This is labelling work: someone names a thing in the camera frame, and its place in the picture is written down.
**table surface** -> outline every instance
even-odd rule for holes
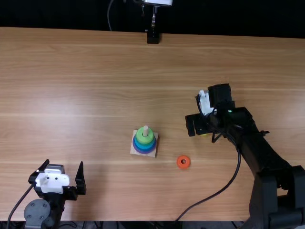
[[[229,83],[275,151],[305,166],[305,40],[0,28],[0,220],[45,159],[72,185],[84,162],[87,195],[62,220],[175,220],[234,173],[232,144],[189,137],[202,88]],[[132,132],[159,133],[157,157],[130,155]],[[176,159],[191,158],[180,170]],[[221,195],[182,220],[244,220],[253,186],[245,161]],[[26,197],[13,216],[24,220]]]

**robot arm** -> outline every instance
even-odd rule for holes
[[[199,114],[185,117],[189,136],[212,133],[212,142],[228,138],[241,152],[254,175],[250,218],[243,229],[289,229],[305,224],[305,171],[292,167],[264,139],[245,107],[235,107],[229,84],[200,91]],[[288,190],[277,196],[277,189]]]
[[[41,199],[31,201],[24,210],[25,229],[56,229],[61,221],[66,200],[77,200],[86,194],[83,162],[75,178],[76,187],[68,186],[69,176],[63,165],[49,164],[47,159],[30,175],[29,183]]]

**green ring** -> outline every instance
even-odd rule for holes
[[[153,130],[151,128],[148,128],[148,135],[146,137],[143,136],[143,130],[144,126],[138,129],[135,136],[137,137],[137,140],[140,144],[149,144],[153,141],[154,138]]]

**cable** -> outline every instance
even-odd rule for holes
[[[149,224],[151,224],[152,225],[152,228],[153,229],[159,229],[158,227],[157,227],[157,225],[155,225],[153,222],[150,222],[150,221],[147,221]]]
[[[17,209],[17,207],[19,206],[19,204],[23,201],[23,199],[26,197],[26,195],[30,192],[30,190],[34,187],[34,184],[32,184],[28,190],[26,190],[26,192],[22,195],[22,197],[20,198],[20,200],[18,200],[17,204],[15,205],[15,207],[13,208],[13,210],[10,212],[9,218],[8,218],[8,222],[6,224],[6,229],[10,229],[10,219],[13,216],[15,210]]]
[[[198,109],[200,111],[200,113],[202,114],[202,111],[200,109],[200,106],[199,106],[199,96],[196,97],[196,101],[197,101],[197,106],[198,106]],[[199,204],[202,204],[214,197],[216,197],[217,195],[221,194],[223,191],[225,191],[232,183],[233,181],[235,180],[236,176],[237,176],[237,173],[239,171],[239,168],[240,168],[240,163],[241,163],[241,152],[236,144],[236,142],[234,141],[233,137],[230,135],[230,134],[227,134],[225,133],[224,131],[218,129],[217,127],[215,126],[212,126],[210,123],[207,123],[210,127],[212,127],[213,129],[215,129],[217,132],[219,132],[220,134],[222,134],[223,136],[227,137],[230,142],[232,142],[232,144],[236,147],[236,150],[237,150],[237,154],[238,154],[238,161],[237,161],[237,166],[236,166],[236,169],[235,169],[235,172],[232,176],[232,178],[229,180],[229,182],[222,188],[220,189],[219,191],[215,192],[214,194],[210,195],[209,197],[205,198],[205,199],[202,199],[200,201],[198,201],[197,203],[194,203],[193,205],[189,206],[177,219],[176,221],[180,220],[190,209],[192,209],[193,207],[196,207],[197,205]]]
[[[109,13],[110,13],[110,8],[113,4],[114,0],[110,0],[109,5],[108,5],[108,9],[107,9],[107,22],[108,22],[108,26],[109,26],[109,30],[112,31],[111,25],[110,25],[110,19],[109,19]]]
[[[73,228],[77,228],[77,224],[76,224],[75,222],[70,221],[70,223],[72,223],[72,225],[71,225],[71,224],[69,224],[69,223],[65,223],[65,224],[61,224],[61,225],[59,225],[59,227],[58,227],[58,228],[61,228],[61,227],[64,227],[64,226],[70,226],[70,227],[73,227]]]
[[[158,221],[155,221],[154,223],[158,228],[163,228],[163,226]]]
[[[103,221],[99,221],[99,222],[100,222],[100,226],[97,225],[97,222],[96,222],[96,221],[94,221],[94,224],[95,224],[95,226],[96,226],[97,229],[102,229],[102,228],[103,228],[104,222],[103,222]]]
[[[235,228],[238,228],[237,225],[236,225],[233,221],[231,221],[231,223],[233,224],[233,226],[234,226]]]
[[[190,209],[192,209],[193,207],[199,205],[199,204],[202,204],[210,199],[212,199],[213,197],[216,197],[217,195],[219,195],[220,193],[222,193],[223,191],[225,191],[232,183],[233,181],[235,180],[236,176],[237,176],[237,173],[238,173],[238,170],[239,170],[239,167],[240,167],[240,163],[241,163],[241,154],[240,154],[240,151],[238,150],[238,162],[237,162],[237,166],[236,166],[236,170],[232,176],[232,178],[230,179],[230,181],[222,188],[220,189],[219,191],[215,192],[214,194],[210,195],[209,197],[203,199],[203,200],[200,200],[198,201],[197,203],[194,203],[193,205],[189,206],[177,219],[176,221],[180,220]]]

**orange ring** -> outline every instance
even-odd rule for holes
[[[191,164],[190,158],[185,155],[182,155],[182,156],[178,157],[178,159],[177,159],[177,166],[179,168],[182,168],[182,169],[188,168],[190,166],[190,164]]]

